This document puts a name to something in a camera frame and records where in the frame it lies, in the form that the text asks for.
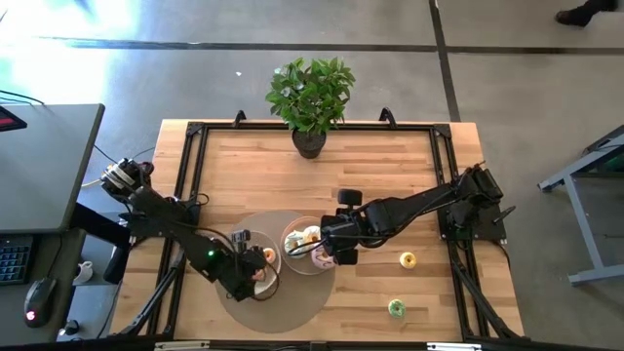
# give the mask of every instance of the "keyboard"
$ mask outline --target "keyboard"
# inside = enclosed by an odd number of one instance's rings
[[[33,249],[32,235],[0,237],[0,286],[28,283]]]

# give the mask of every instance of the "white cup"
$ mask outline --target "white cup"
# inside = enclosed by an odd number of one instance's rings
[[[94,264],[91,261],[78,263],[78,275],[74,278],[74,283],[83,284],[89,282],[94,275]]]

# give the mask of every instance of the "computer mouse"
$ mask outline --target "computer mouse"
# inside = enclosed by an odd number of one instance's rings
[[[56,286],[57,280],[47,277],[32,283],[23,304],[23,319],[27,326],[39,328],[48,323]]]

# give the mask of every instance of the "black plant pot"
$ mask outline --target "black plant pot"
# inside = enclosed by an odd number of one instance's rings
[[[323,146],[325,146],[327,138],[328,135],[325,133],[315,135],[298,130],[292,131],[292,143],[294,143],[294,147],[299,151],[299,155],[307,159],[313,159],[319,156]]]

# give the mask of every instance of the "potted plant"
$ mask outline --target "potted plant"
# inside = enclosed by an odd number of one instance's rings
[[[271,114],[282,117],[292,130],[292,142],[305,158],[321,153],[327,131],[344,122],[344,105],[351,98],[349,87],[355,78],[344,61],[312,59],[303,67],[298,58],[275,69],[266,100],[273,103]]]

